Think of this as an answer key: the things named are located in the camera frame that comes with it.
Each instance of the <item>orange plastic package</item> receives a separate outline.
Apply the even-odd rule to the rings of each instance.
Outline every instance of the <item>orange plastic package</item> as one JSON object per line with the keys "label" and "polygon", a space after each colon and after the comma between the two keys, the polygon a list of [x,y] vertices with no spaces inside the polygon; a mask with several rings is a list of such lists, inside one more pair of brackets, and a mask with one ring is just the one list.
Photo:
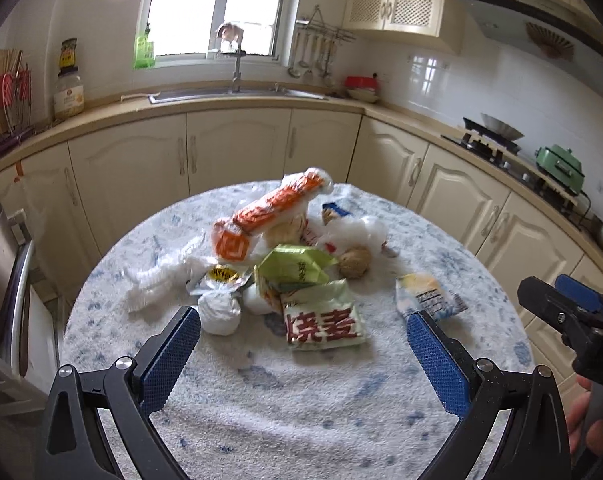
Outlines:
{"label": "orange plastic package", "polygon": [[333,189],[329,174],[318,168],[284,178],[280,187],[241,208],[232,218],[220,218],[214,223],[215,253],[231,262],[245,260],[253,237],[298,214],[310,200]]}

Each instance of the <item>gas stove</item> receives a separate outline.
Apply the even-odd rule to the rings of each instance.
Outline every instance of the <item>gas stove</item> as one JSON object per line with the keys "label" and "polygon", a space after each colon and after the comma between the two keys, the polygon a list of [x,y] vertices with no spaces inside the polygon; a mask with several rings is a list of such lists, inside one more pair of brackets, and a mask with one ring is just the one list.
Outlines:
{"label": "gas stove", "polygon": [[573,210],[579,204],[576,197],[572,196],[562,184],[550,175],[540,172],[533,160],[526,160],[525,156],[518,155],[521,150],[520,146],[480,124],[464,120],[467,127],[472,130],[459,128],[459,137],[441,137],[454,142],[504,171],[577,225],[571,218]]}

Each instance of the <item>green electric cooker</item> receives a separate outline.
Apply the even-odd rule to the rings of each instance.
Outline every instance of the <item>green electric cooker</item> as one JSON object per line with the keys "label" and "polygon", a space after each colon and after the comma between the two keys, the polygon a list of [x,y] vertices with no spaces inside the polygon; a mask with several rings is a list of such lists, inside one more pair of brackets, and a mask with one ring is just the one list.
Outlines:
{"label": "green electric cooker", "polygon": [[565,150],[557,144],[552,148],[540,148],[537,155],[537,167],[562,184],[566,191],[573,195],[581,193],[584,186],[584,174],[581,162],[573,155],[572,150]]}

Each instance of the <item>wooden countertop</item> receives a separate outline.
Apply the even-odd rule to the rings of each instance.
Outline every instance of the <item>wooden countertop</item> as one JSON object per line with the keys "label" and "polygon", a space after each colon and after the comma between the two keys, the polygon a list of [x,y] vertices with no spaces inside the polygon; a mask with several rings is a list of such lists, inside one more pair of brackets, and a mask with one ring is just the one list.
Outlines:
{"label": "wooden countertop", "polygon": [[12,166],[35,153],[47,148],[67,142],[68,140],[102,130],[118,124],[130,123],[161,117],[165,115],[183,114],[204,110],[223,110],[229,108],[307,108],[313,110],[331,110],[336,112],[350,112],[362,114],[366,117],[382,121],[399,129],[405,130],[417,137],[439,146],[453,153],[459,158],[473,164],[480,170],[513,190],[522,198],[530,202],[544,215],[550,218],[572,240],[579,245],[585,254],[603,272],[603,252],[587,235],[580,232],[574,225],[553,209],[546,201],[533,193],[530,189],[520,184],[499,168],[494,167],[482,158],[473,155],[468,150],[441,138],[442,135],[457,137],[456,129],[437,120],[419,116],[404,108],[389,105],[370,105],[358,101],[329,98],[327,100],[302,99],[291,97],[254,96],[241,98],[206,98],[192,101],[182,101],[165,104],[150,104],[147,98],[139,98],[123,103],[105,105],[87,110],[78,116],[43,132],[24,142],[17,149],[0,159],[0,171]]}

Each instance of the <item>window frame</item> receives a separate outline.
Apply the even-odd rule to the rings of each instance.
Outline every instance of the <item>window frame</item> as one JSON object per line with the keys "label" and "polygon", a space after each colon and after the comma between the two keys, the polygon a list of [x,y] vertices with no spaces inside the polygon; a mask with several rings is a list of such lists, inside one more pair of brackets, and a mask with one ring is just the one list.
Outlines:
{"label": "window frame", "polygon": [[[152,0],[142,0],[139,10],[139,19],[137,21],[137,35],[143,34],[148,24],[150,15],[150,5]],[[228,0],[215,0],[215,7],[210,24],[210,40],[208,49],[216,48],[216,33],[219,26],[223,23]],[[273,25],[273,34],[270,44],[270,54],[249,54],[244,58],[247,63],[273,64],[279,63],[283,56],[286,46],[286,37],[289,35],[290,25],[286,22],[286,16],[290,14],[295,0],[279,0],[277,15]],[[155,57],[155,68],[164,66],[179,66],[186,64],[209,64],[223,63],[226,59],[208,59],[205,52],[187,52],[182,54],[164,54]]]}

